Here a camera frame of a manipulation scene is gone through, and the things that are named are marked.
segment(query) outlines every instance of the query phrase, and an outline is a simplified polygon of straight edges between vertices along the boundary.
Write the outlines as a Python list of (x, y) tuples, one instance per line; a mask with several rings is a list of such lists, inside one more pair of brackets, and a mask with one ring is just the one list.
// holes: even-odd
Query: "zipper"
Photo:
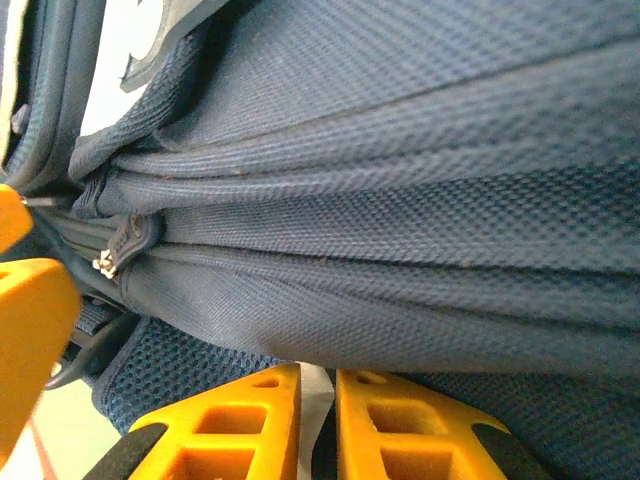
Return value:
[(93, 268), (112, 279), (134, 258), (157, 244), (163, 230), (159, 214), (127, 216), (107, 242), (107, 249), (93, 260)]

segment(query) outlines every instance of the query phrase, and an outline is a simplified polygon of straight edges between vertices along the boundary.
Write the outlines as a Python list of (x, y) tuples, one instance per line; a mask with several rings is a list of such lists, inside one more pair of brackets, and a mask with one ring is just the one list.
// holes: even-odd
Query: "yellow plastic part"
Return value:
[[(31, 218), (20, 197), (0, 185), (0, 250), (25, 236)], [(0, 468), (66, 346), (80, 298), (55, 260), (0, 263)]]
[(391, 374), (338, 371), (343, 480), (506, 480), (471, 430), (489, 415)]
[(294, 480), (300, 367), (280, 365), (138, 420), (167, 431), (130, 480)]

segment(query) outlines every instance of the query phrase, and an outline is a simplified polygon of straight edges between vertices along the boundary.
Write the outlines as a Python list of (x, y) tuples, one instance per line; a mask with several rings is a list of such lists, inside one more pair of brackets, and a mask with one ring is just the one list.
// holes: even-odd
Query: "orange plastic part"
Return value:
[[(0, 185), (0, 250), (32, 227), (20, 197)], [(67, 344), (80, 298), (55, 260), (0, 263), (0, 468), (11, 454), (51, 367)]]
[(280, 365), (155, 410), (167, 431), (130, 480), (294, 480), (300, 367)]
[(337, 374), (343, 480), (506, 480), (471, 426), (489, 415), (391, 374)]

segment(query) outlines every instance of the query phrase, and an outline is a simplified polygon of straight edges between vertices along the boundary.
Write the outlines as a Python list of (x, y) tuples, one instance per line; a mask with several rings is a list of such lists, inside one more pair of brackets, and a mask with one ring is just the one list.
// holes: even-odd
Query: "luggage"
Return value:
[(99, 408), (276, 359), (411, 372), (559, 477), (637, 477), (639, 30), (629, 0), (231, 0), (112, 124), (51, 117), (72, 152), (27, 129), (38, 238), (144, 317)]

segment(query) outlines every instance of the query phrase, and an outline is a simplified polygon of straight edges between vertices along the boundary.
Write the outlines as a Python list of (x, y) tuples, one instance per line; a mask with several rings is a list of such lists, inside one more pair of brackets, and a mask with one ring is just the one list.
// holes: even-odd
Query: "metal zipper tab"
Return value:
[(162, 231), (160, 215), (129, 215), (107, 242), (107, 249), (93, 261), (93, 268), (113, 278), (122, 267), (158, 243)]

